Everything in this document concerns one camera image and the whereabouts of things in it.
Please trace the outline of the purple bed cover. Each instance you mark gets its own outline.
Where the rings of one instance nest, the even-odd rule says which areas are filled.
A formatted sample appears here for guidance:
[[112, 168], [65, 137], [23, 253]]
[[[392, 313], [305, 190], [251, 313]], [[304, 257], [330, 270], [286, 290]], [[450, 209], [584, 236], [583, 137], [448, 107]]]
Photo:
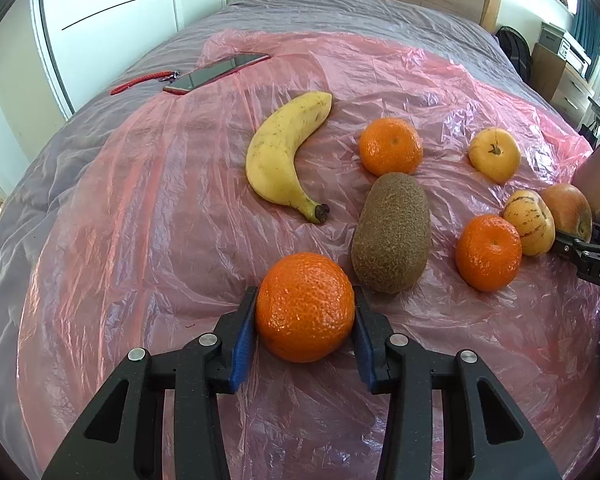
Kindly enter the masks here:
[[[449, 58], [478, 80], [555, 117], [525, 84], [498, 42], [478, 24], [398, 0], [233, 0], [186, 27], [125, 70], [134, 78], [158, 70], [190, 70], [202, 46], [224, 29], [265, 32], [353, 32], [393, 40]], [[17, 340], [31, 273], [59, 208], [110, 133], [158, 93], [143, 84], [121, 96], [101, 93], [55, 133], [8, 196], [0, 217], [0, 445], [28, 479], [40, 478], [16, 387]]]

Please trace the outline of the white wardrobe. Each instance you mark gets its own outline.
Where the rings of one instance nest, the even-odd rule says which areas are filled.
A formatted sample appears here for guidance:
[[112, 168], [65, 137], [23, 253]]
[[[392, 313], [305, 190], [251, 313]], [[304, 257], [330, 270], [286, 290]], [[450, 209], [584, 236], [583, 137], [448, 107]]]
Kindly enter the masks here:
[[129, 66], [226, 0], [31, 0], [38, 50], [70, 117]]

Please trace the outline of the teal curtain right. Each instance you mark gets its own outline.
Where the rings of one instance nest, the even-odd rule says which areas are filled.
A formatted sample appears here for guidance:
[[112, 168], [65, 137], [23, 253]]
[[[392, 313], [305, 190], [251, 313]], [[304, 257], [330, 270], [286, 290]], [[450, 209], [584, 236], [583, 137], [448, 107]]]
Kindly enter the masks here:
[[590, 59], [584, 76], [585, 79], [590, 79], [600, 58], [600, 12], [592, 0], [578, 0], [570, 34]]

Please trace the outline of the red green apple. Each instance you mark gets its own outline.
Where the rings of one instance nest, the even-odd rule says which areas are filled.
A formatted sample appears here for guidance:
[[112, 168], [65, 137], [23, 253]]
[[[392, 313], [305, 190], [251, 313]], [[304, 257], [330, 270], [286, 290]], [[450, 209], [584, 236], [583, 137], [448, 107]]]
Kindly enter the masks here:
[[591, 240], [592, 209], [578, 188], [569, 183], [558, 183], [543, 190], [541, 197], [553, 215], [557, 231], [587, 243]]

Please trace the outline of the smartphone red case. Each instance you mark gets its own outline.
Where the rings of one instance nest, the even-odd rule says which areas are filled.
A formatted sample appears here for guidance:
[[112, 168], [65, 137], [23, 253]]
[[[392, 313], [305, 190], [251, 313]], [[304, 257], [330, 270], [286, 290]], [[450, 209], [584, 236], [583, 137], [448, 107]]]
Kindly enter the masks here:
[[166, 84], [163, 90], [176, 96], [184, 96], [186, 93], [234, 74], [247, 66], [266, 61], [270, 57], [271, 55], [264, 53], [239, 53], [230, 58], [222, 58], [222, 60], [177, 76]]

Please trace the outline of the yellow apple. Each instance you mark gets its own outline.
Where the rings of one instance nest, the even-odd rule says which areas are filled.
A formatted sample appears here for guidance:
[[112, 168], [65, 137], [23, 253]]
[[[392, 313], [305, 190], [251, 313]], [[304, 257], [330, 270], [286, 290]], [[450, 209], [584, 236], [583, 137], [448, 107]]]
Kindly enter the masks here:
[[471, 165], [498, 184], [505, 184], [518, 170], [521, 154], [514, 137], [501, 128], [478, 132], [468, 148]]

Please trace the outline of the pink plastic sheet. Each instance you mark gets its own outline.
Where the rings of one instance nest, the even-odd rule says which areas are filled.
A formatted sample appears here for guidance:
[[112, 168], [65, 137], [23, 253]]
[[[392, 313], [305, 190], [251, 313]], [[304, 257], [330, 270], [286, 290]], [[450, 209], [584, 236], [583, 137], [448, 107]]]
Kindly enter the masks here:
[[[497, 214], [513, 192], [570, 180], [591, 154], [588, 142], [562, 118], [466, 68], [396, 42], [227, 30], [206, 42], [198, 61], [238, 51], [271, 57], [186, 96], [159, 92], [143, 102], [60, 208], [19, 331], [17, 388], [38, 461], [50, 461], [130, 349], [183, 347], [295, 252], [349, 269], [374, 180], [358, 137], [377, 118], [401, 117], [424, 142], [416, 178], [431, 211], [431, 249], [413, 288], [368, 300], [428, 349], [475, 350], [559, 470], [575, 477], [600, 440], [600, 288], [545, 255], [524, 259], [508, 286], [482, 294], [458, 274], [454, 249], [472, 218]], [[329, 206], [320, 226], [261, 200], [245, 175], [260, 123], [310, 90], [334, 98], [297, 157], [306, 192]], [[508, 131], [520, 149], [505, 184], [469, 160], [471, 140], [486, 128]]]

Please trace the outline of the grey printer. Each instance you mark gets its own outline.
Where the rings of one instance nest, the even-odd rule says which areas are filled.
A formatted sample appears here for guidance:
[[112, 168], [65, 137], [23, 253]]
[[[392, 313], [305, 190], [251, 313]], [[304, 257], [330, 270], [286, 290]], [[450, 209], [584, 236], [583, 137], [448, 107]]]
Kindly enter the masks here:
[[569, 63], [583, 78], [586, 77], [591, 59], [577, 40], [565, 29], [543, 22], [539, 44]]

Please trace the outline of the mandarin orange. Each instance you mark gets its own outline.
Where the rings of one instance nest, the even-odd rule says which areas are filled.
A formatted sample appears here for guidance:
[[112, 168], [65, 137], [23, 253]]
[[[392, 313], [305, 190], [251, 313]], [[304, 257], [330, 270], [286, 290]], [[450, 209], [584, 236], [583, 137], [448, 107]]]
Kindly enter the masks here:
[[376, 177], [390, 172], [414, 174], [424, 157], [424, 144], [406, 120], [383, 117], [361, 133], [358, 151], [365, 169]]
[[312, 363], [338, 350], [355, 317], [347, 274], [323, 255], [298, 252], [276, 262], [258, 292], [256, 325], [264, 348], [291, 363]]
[[516, 278], [521, 260], [517, 230], [496, 214], [469, 221], [455, 248], [460, 276], [479, 292], [495, 292], [507, 286]]

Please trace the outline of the striped pepino melon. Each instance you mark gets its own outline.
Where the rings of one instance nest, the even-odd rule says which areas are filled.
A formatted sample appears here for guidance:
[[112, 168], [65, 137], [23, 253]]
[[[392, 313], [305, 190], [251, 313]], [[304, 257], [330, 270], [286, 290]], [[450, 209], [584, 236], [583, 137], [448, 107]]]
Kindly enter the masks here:
[[543, 255], [552, 248], [555, 241], [554, 218], [537, 192], [513, 192], [505, 204], [502, 217], [517, 230], [525, 256]]

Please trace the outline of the black backpack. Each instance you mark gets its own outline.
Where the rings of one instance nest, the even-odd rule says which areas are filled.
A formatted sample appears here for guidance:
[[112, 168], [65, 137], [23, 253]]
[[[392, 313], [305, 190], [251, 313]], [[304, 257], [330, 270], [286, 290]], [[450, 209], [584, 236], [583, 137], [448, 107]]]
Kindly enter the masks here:
[[519, 77], [528, 84], [531, 78], [532, 56], [527, 41], [520, 32], [508, 26], [501, 26], [495, 37]]

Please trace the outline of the kiwi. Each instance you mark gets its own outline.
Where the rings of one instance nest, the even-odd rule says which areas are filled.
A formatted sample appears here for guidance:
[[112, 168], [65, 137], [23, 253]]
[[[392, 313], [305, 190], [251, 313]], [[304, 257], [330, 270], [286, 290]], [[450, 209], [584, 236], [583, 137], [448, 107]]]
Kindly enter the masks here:
[[395, 295], [416, 284], [431, 248], [430, 208], [424, 189], [408, 174], [379, 177], [368, 192], [351, 244], [362, 285]]

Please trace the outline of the wooden drawer cabinet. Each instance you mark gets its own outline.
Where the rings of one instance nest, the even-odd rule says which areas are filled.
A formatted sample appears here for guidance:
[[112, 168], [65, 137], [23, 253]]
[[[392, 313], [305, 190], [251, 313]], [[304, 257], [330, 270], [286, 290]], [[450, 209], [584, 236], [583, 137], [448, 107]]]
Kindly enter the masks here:
[[567, 61], [538, 42], [532, 51], [529, 84], [571, 127], [580, 128], [594, 92]]

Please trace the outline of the yellow banana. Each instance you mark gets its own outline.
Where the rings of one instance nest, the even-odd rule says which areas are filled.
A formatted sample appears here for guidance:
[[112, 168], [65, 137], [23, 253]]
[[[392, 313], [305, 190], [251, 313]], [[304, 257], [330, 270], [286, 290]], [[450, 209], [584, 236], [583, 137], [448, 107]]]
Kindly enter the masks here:
[[299, 181], [294, 156], [323, 125], [332, 95], [310, 91], [279, 107], [260, 125], [248, 146], [246, 177], [254, 192], [269, 203], [294, 208], [309, 222], [324, 223], [329, 206], [312, 200]]

